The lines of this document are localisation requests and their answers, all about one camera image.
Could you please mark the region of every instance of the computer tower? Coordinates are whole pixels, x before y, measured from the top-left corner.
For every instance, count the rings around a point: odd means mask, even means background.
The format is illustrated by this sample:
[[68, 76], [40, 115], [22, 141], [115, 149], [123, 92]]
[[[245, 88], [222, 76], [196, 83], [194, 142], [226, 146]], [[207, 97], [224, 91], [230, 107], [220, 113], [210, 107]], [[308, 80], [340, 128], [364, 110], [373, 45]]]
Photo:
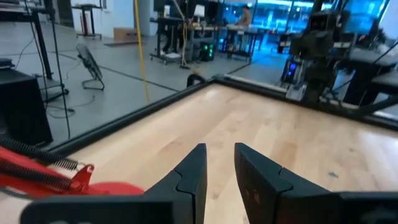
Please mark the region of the computer tower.
[[13, 69], [0, 70], [0, 139], [30, 144], [52, 142], [39, 84]]

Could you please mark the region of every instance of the yellow cable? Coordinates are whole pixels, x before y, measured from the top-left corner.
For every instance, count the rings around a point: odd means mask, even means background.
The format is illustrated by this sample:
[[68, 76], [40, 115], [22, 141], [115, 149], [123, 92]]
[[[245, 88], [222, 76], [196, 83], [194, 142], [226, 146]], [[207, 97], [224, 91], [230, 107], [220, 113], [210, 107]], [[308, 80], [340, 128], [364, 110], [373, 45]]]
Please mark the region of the yellow cable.
[[145, 74], [145, 68], [144, 68], [144, 55], [142, 53], [142, 41], [141, 41], [141, 30], [139, 28], [139, 15], [138, 15], [138, 0], [134, 1], [135, 4], [135, 15], [136, 15], [136, 24], [137, 24], [137, 35], [138, 35], [138, 45], [139, 45], [139, 57], [141, 61], [141, 76], [142, 79], [144, 80], [144, 89], [145, 89], [145, 96], [147, 99], [147, 104], [150, 103], [150, 98], [149, 98], [149, 91], [148, 91], [148, 82], [147, 82], [147, 77]]

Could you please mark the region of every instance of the wooden floor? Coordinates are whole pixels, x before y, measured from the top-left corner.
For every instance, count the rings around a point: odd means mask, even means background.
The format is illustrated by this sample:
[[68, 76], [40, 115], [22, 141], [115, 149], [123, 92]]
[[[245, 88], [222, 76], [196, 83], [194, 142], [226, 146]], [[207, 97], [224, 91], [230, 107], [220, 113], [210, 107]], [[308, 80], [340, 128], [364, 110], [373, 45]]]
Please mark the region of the wooden floor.
[[[398, 190], [398, 134], [213, 85], [72, 155], [96, 166], [92, 183], [148, 189], [198, 143], [208, 149], [205, 223], [248, 223], [234, 173], [244, 142], [329, 190]], [[0, 223], [27, 202], [0, 195]]]

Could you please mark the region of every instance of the black floor fan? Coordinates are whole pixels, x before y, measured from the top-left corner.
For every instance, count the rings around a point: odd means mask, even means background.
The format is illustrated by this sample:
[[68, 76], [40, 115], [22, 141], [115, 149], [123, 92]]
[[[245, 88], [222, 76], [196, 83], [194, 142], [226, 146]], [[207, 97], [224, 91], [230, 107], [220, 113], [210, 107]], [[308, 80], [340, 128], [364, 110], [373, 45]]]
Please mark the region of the black floor fan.
[[[98, 66], [98, 64], [95, 62], [94, 57], [92, 56], [91, 52], [88, 50], [88, 48], [83, 45], [83, 44], [78, 44], [76, 46], [78, 54], [78, 58], [81, 59], [83, 62], [83, 65], [88, 69], [90, 72], [91, 76], [93, 77], [91, 80], [86, 80], [81, 83], [82, 87], [86, 90], [101, 90], [103, 91], [105, 89], [105, 84], [102, 82], [102, 73], [101, 70]], [[100, 82], [102, 84], [102, 87], [90, 87], [87, 86], [87, 83], [91, 82]]]

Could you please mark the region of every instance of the black metal frame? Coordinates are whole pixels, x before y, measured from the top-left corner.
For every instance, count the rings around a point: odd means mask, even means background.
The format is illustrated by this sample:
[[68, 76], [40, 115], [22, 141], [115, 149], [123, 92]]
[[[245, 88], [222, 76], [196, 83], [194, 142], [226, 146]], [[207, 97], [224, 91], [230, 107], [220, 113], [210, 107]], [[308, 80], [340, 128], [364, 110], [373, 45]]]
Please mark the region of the black metal frame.
[[[79, 36], [82, 36], [82, 37], [93, 37], [93, 38], [98, 36], [99, 39], [102, 40], [102, 34], [96, 34], [95, 33], [95, 28], [94, 28], [93, 9], [101, 9], [102, 10], [101, 1], [99, 1], [99, 3], [100, 3], [100, 7], [98, 7], [98, 6], [84, 6], [84, 5], [82, 5], [82, 6], [72, 6], [72, 9], [81, 10], [81, 16], [83, 18], [83, 27], [82, 27], [83, 31], [82, 31], [82, 33], [76, 33], [76, 38], [79, 37]], [[90, 12], [91, 34], [88, 33], [86, 11]]]
[[[39, 49], [41, 54], [42, 59], [43, 59], [43, 66], [44, 66], [44, 72], [43, 74], [46, 79], [51, 80], [55, 82], [52, 78], [52, 72], [51, 72], [51, 67], [50, 67], [50, 62], [49, 62], [49, 56], [47, 55], [47, 48], [45, 46], [44, 42], [44, 37], [43, 37], [43, 32], [42, 32], [42, 27], [40, 25], [40, 19], [39, 19], [39, 13], [43, 14], [49, 14], [50, 17], [53, 17], [53, 10], [52, 10], [52, 5], [48, 8], [43, 8], [43, 9], [31, 9], [30, 13], [26, 12], [14, 12], [14, 11], [0, 11], [0, 22], [33, 22], [34, 27], [36, 29], [36, 34], [37, 34], [37, 41], [39, 42]], [[45, 99], [46, 102], [51, 102], [53, 100], [56, 100], [57, 98], [60, 98], [63, 95], [69, 94], [69, 90], [66, 89], [61, 83], [59, 84], [61, 87], [62, 91], [57, 92], [53, 94], [52, 96], [48, 97]]]
[[255, 85], [253, 83], [246, 83], [239, 80], [234, 80], [233, 78], [229, 78], [224, 75], [214, 76], [212, 79], [207, 80], [205, 82], [203, 82], [203, 79], [201, 78], [195, 78], [192, 76], [188, 79], [188, 85], [193, 84], [195, 80], [201, 83], [189, 86], [187, 89], [180, 91], [174, 95], [168, 96], [163, 100], [156, 101], [137, 111], [133, 111], [132, 113], [129, 113], [121, 118], [117, 118], [91, 131], [83, 133], [73, 139], [67, 140], [61, 143], [60, 145], [49, 149], [49, 151], [56, 152], [58, 154], [63, 154], [65, 156], [77, 152], [80, 149], [84, 148], [85, 146], [88, 146], [102, 138], [105, 138], [106, 136], [113, 134], [114, 132], [122, 128], [125, 128], [126, 126], [129, 126], [130, 124], [135, 123], [140, 119], [143, 119], [157, 111], [160, 111], [161, 109], [166, 108], [167, 106], [199, 90], [202, 90], [212, 84], [219, 84], [231, 88], [236, 88], [242, 91], [248, 91], [251, 93], [255, 93], [257, 95], [273, 98], [276, 100], [284, 101], [298, 106], [303, 106], [305, 108], [309, 108], [312, 110], [317, 110], [335, 116], [348, 118], [354, 121], [359, 121], [362, 123], [371, 124], [382, 128], [398, 131], [398, 121], [372, 114], [374, 110], [376, 109], [379, 110], [381, 106], [387, 107], [390, 106], [392, 103], [397, 102], [398, 96], [391, 98], [391, 100], [389, 101], [383, 101], [382, 104], [376, 104], [374, 105], [373, 108], [370, 109], [366, 107], [363, 108], [363, 110], [349, 110], [349, 109], [342, 109], [339, 106], [331, 105], [330, 103], [327, 102], [313, 104], [313, 103], [303, 103], [299, 101], [290, 100], [285, 97], [285, 93], [279, 92], [277, 90], [264, 88], [263, 86]]
[[49, 57], [47, 55], [47, 49], [45, 47], [42, 27], [40, 25], [39, 12], [47, 13], [46, 10], [32, 10], [31, 13], [0, 11], [0, 22], [33, 22], [37, 33], [37, 41], [39, 42], [40, 54], [43, 57], [45, 70], [44, 75], [48, 79], [52, 80], [52, 72], [49, 63]]

